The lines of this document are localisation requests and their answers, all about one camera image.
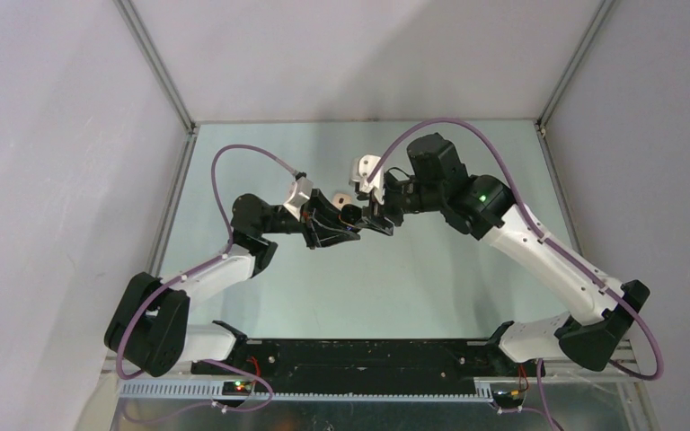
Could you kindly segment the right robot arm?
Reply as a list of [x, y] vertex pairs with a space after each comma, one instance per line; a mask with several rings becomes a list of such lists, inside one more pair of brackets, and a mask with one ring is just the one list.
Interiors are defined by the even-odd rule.
[[398, 180], [368, 154], [354, 160], [350, 182], [369, 203], [361, 224], [392, 234], [408, 214], [439, 212], [459, 233], [503, 252], [539, 279], [566, 307], [551, 319], [503, 324], [486, 352], [488, 367], [512, 374], [533, 359], [570, 359], [600, 372], [650, 295], [642, 282], [622, 283], [591, 266], [515, 200], [501, 180], [468, 173], [452, 142], [435, 133], [408, 148], [413, 173]]

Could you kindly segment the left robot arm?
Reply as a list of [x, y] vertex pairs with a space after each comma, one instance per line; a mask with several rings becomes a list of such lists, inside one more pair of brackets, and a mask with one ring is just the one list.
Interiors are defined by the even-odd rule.
[[192, 312], [228, 287], [259, 275], [274, 257], [267, 233], [299, 233], [309, 249], [359, 238], [361, 207], [336, 207], [314, 189], [299, 209], [270, 205], [253, 194], [234, 201], [231, 239], [225, 251], [169, 281], [146, 272], [133, 276], [106, 329], [103, 342], [119, 360], [153, 377], [181, 362], [213, 360], [227, 374], [241, 372], [247, 348], [238, 334], [217, 323], [189, 325]]

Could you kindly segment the black earbud charging case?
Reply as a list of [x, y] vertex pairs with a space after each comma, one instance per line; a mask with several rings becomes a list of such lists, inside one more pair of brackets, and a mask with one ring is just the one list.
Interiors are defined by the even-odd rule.
[[362, 208], [352, 204], [344, 205], [341, 208], [339, 220], [349, 229], [359, 230], [362, 228]]

